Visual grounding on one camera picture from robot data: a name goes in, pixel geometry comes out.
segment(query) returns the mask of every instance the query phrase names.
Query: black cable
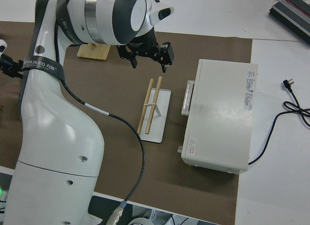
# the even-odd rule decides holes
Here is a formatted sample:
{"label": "black cable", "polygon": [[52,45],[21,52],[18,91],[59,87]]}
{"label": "black cable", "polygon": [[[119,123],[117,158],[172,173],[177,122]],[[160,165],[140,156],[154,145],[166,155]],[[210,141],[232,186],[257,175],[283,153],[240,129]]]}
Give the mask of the black cable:
{"label": "black cable", "polygon": [[291,102],[289,102],[289,101],[285,101],[285,102],[283,103],[283,106],[284,106],[287,110],[289,110],[289,111],[281,112],[281,113],[279,113],[279,114],[275,117],[275,119],[273,120],[273,123],[272,123],[271,130],[270,130],[270,132],[269,132],[267,141],[266,141],[265,146],[264,146],[264,148],[263,148],[263,151],[261,152],[261,154],[260,154],[255,160],[253,160],[253,161],[251,161],[250,163],[248,163],[249,165],[255,163],[256,161],[258,161],[258,160],[263,156],[264,152],[265,152],[266,149],[267,149],[267,146],[268,146],[268,143],[269,143],[269,140],[270,140],[272,131],[273,131],[274,127],[275,127],[277,118],[278,118],[279,116],[281,116],[281,115],[283,115],[283,114],[287,114],[287,113],[296,113],[296,114],[299,114],[299,115],[301,116],[302,120],[304,121],[304,123],[305,123],[308,127],[310,127],[310,124],[309,124],[309,123],[306,121],[306,119],[305,119],[305,117],[310,117],[310,112],[309,112],[310,109],[302,109],[302,108],[300,107],[299,102],[298,102],[298,100],[297,100],[297,98],[296,98],[296,96],[295,96],[295,94],[293,93],[293,90],[292,90],[292,88],[291,88],[291,84],[292,84],[292,83],[289,83],[287,80],[283,81],[283,83],[284,83],[284,86],[285,86],[285,87],[289,90],[289,92],[292,94],[292,96],[293,96],[293,98],[294,98],[296,104],[293,104],[293,103],[291,103]]}
{"label": "black cable", "polygon": [[139,178],[135,184],[135,186],[132,188],[132,190],[129,192],[129,194],[127,195],[127,197],[124,199],[125,202],[127,202],[129,200],[129,198],[131,197],[131,195],[134,193],[134,191],[136,190],[136,188],[138,187],[139,183],[141,182],[142,176],[143,176],[143,172],[144,172],[144,167],[145,167],[145,152],[144,152],[144,147],[143,147],[143,143],[142,140],[139,136],[139,134],[136,132],[136,130],[132,127],[132,125],[129,124],[129,122],[127,122],[126,120],[122,119],[121,117],[118,117],[116,115],[113,114],[109,114],[110,117],[113,117],[121,122],[124,122],[127,126],[129,126],[131,128],[131,130],[135,133],[137,139],[139,140],[140,146],[141,146],[141,150],[142,150],[142,166],[141,166],[141,172],[139,175]]}
{"label": "black cable", "polygon": [[[60,57],[59,57],[59,48],[58,48],[58,24],[57,22],[55,23],[55,30],[54,30],[54,46],[55,46],[55,56],[56,56],[56,61],[59,63],[60,62]],[[81,103],[82,105],[85,105],[85,102],[83,100],[81,100],[80,98],[78,98],[67,86],[67,84],[65,83],[64,80],[61,80],[61,83],[63,85],[63,87],[65,88],[65,90],[69,93],[70,96],[72,96],[76,101],[78,101],[79,103]],[[134,193],[134,191],[136,190],[136,188],[138,187],[139,183],[141,182],[142,176],[143,176],[143,172],[144,172],[144,167],[145,167],[145,152],[144,152],[144,147],[143,147],[143,143],[142,140],[140,138],[140,136],[138,135],[138,133],[136,132],[136,130],[132,127],[132,125],[127,122],[126,120],[122,119],[121,117],[118,117],[116,115],[113,114],[109,114],[110,117],[113,117],[117,120],[122,121],[123,123],[125,123],[127,126],[129,126],[131,128],[131,130],[135,133],[140,146],[141,146],[141,150],[142,150],[142,166],[141,166],[141,172],[139,175],[139,178],[135,184],[135,186],[132,188],[132,190],[129,192],[129,194],[127,195],[127,197],[125,198],[125,202],[127,202],[129,200],[129,198],[131,197],[131,195]]]}
{"label": "black cable", "polygon": [[[187,219],[189,219],[189,218],[187,218]],[[186,221],[187,219],[185,219],[183,222],[181,222],[180,225],[182,225],[183,223],[185,223],[185,221]]]}
{"label": "black cable", "polygon": [[172,221],[173,221],[173,225],[175,225],[175,221],[174,221],[173,215],[172,214],[170,214],[170,215],[171,215],[171,218],[172,218]]}

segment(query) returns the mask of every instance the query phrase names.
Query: white label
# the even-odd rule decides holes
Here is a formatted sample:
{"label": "white label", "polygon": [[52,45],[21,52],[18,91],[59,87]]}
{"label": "white label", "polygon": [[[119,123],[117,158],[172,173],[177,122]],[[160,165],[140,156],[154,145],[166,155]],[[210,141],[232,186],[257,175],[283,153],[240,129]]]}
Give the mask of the white label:
{"label": "white label", "polygon": [[187,143],[187,153],[189,155],[194,155],[197,145],[197,139],[190,137]]}
{"label": "white label", "polygon": [[244,97],[244,109],[253,110],[253,98],[256,84],[256,70],[249,69],[247,72],[246,95]]}

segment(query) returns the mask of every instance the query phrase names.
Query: brown mat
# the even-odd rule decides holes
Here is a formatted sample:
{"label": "brown mat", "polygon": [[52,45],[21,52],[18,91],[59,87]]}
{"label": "brown mat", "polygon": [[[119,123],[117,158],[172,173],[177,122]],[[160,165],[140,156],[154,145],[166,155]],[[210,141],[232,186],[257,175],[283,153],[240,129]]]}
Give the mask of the brown mat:
{"label": "brown mat", "polygon": [[[28,53],[32,23],[0,22],[0,39],[8,44],[7,55],[15,61]],[[79,59],[78,48],[69,48],[65,74],[71,90],[105,111],[127,119],[138,127],[150,78],[163,76],[163,89],[172,91],[161,144],[145,143],[146,169],[132,201],[217,224],[234,224],[238,176],[190,167],[177,153],[183,144],[187,117],[181,108],[187,80],[194,80],[198,60],[250,62],[250,39],[158,33],[159,43],[170,41],[175,53],[173,66],[161,73],[158,63],[137,58],[138,67],[118,57],[111,47],[106,62]],[[22,139],[18,117],[19,79],[0,74],[0,165],[15,168]],[[64,92],[66,98],[77,105]],[[124,198],[140,172],[141,152],[132,131],[122,123],[87,108],[84,110],[100,127],[105,154],[95,191]]]}

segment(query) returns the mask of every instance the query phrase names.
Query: white metal box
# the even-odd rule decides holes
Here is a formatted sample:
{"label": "white metal box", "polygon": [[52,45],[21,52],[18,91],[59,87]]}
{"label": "white metal box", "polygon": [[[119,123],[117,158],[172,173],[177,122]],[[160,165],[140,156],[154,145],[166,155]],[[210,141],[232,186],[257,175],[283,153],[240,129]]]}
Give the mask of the white metal box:
{"label": "white metal box", "polygon": [[247,171],[256,64],[199,60],[182,149],[185,163]]}

